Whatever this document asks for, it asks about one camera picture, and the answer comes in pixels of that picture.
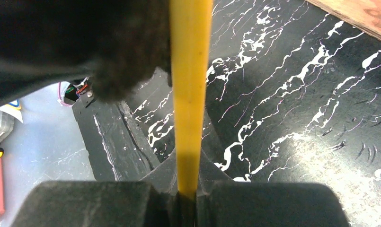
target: yellow pole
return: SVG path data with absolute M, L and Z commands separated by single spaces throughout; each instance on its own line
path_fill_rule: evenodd
M 170 0 L 178 191 L 194 201 L 200 162 L 212 0 Z

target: gray concrete floor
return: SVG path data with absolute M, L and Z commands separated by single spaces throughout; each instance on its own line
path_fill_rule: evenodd
M 5 214 L 8 227 L 28 193 L 50 180 L 93 180 L 89 153 L 70 107 L 57 101 L 57 85 L 22 99 L 24 123 L 15 120 L 12 133 L 2 142 Z

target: wooden board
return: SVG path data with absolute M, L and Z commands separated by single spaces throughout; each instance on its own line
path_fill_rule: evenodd
M 307 0 L 381 40 L 381 0 Z

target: red wire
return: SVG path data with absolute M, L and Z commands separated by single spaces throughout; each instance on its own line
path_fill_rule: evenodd
M 76 91 L 76 94 L 79 94 L 80 92 L 82 92 L 87 87 L 88 87 L 87 84 L 85 84 L 82 88 L 80 88 L 79 90 Z

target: black marbled floor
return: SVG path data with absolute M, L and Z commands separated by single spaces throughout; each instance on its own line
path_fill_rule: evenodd
M 352 226 L 381 226 L 380 41 L 302 0 L 222 0 L 210 60 L 203 148 L 222 171 L 323 183 Z M 175 146 L 165 76 L 127 100 L 161 161 Z

